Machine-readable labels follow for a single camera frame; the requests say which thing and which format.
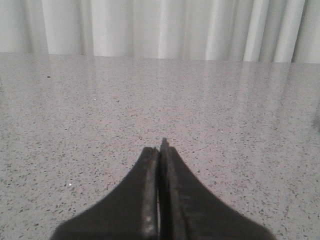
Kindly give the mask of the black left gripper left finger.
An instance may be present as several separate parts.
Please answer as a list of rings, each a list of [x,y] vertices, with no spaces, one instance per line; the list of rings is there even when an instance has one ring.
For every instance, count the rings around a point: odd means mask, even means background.
[[[62,223],[53,240],[156,240],[159,151],[145,147],[126,177],[106,197]]]

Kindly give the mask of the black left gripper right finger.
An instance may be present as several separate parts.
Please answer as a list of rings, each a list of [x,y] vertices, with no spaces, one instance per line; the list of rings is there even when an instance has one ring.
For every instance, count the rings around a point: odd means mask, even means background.
[[[212,194],[163,139],[159,159],[162,240],[271,240],[273,234]]]

